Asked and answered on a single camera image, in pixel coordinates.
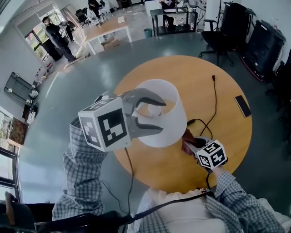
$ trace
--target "desk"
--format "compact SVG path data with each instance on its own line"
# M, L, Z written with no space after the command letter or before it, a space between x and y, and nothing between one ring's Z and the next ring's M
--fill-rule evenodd
M175 34L175 33L184 33L184 32L196 32L196 22L197 22L197 12L192 12L191 14L194 14L195 19L194 19L194 30L190 30L190 25L188 24L188 19L189 19L189 12L188 8L186 7L181 7L178 8L178 14L186 14L186 24L184 26L178 25L174 26L172 29L166 28L165 27L165 22L163 26L159 26L158 23L158 15L168 15L171 14L169 12L165 12L162 9L156 9L156 10L151 10L151 19L152 19L152 24L153 24L153 31L154 31L154 36L160 36L160 35L166 35L166 34Z
M248 150L251 133L251 117L244 118L235 97L246 97L238 84L221 68L191 56L167 56L145 62L133 69L118 85L115 94L136 88L148 79L165 79L179 91L187 120L200 118L208 121L215 110L215 94L212 75L216 76L217 114L209 124L214 139L225 147L229 161L224 168L234 172ZM194 136L200 135L204 125L195 122L189 126ZM205 130L204 136L210 133ZM166 148L153 148L133 139L128 148L135 171L135 178L144 184L166 192L186 193L197 187L206 187L207 172L191 156L181 151L182 142ZM124 150L115 151L122 166L129 172L130 166ZM216 184L210 175L210 186Z
M95 26L95 25L91 26L89 32L86 35L85 41L88 43L94 55L96 54L96 52L91 44L91 41L93 41L94 39L98 39L98 41L101 43L100 37L107 35L109 33L125 29L129 42L132 42L129 29L128 29L128 24L126 22L126 18L124 17L124 19L125 19L125 22L120 23L120 24L118 23L117 18L112 18L112 19L106 20L100 26Z

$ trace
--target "cardboard box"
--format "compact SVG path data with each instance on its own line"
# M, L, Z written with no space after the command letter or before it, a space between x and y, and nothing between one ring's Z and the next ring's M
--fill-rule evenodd
M101 45L106 50L106 49L114 48L114 47L120 45L120 42L118 39L114 39L114 37L111 37L111 38L105 40L104 42L102 42Z

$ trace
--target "window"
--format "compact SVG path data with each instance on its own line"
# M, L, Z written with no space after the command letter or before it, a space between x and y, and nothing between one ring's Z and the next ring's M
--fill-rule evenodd
M17 162L17 154L0 148L0 200L5 199L5 192L12 193L20 200Z
M5 156L0 157L0 177L13 180L12 163L12 158Z
M44 43L49 39L48 36L45 34L45 29L42 27L42 23L38 24L33 29L33 31L35 32L41 43Z
M50 16L50 20L54 25L59 25L60 24L60 19L56 13Z
M39 38L38 35L34 31L32 31L25 37L25 39L32 47L32 49L36 52L38 57L43 60L47 54L47 51L41 46L41 43L47 41L48 37L46 36L43 29L39 30L38 34L39 36L41 36L41 38Z
M0 186L0 200L5 200L5 192L10 192L15 197L15 190L13 188Z
M10 132L10 127L12 123L12 118L5 115L3 112L0 111L0 147L10 151L10 152L15 152L17 149L15 146L11 145L7 138L9 136Z
M52 10L50 10L49 12L47 12L48 15L51 15L51 14L53 14L53 13L55 13L55 9L52 9Z

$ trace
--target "plaid shirt sleeve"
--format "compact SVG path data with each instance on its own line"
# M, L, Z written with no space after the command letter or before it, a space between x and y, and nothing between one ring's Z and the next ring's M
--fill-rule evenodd
M283 233L283 227L274 215L257 199L248 195L229 172L218 178L215 199L207 197L207 208L222 219L228 232Z
M106 155L86 143L79 119L74 119L69 148L63 155L67 187L53 209L54 221L83 213L104 213L99 176Z

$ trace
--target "glass door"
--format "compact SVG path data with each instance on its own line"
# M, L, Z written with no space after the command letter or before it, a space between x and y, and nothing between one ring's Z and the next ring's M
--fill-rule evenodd
M46 38L47 36L43 35L42 36L42 40L44 40L44 42L48 39ZM34 31L31 31L26 37L25 37L26 41L28 42L28 44L32 47L32 49L36 52L37 56L43 60L47 54L46 50L41 46L41 40L39 39L39 37L37 36L37 34Z
M36 34L37 38L41 41L41 43L45 43L49 38L45 34L45 29L42 27L42 23L38 24L34 29L34 33Z

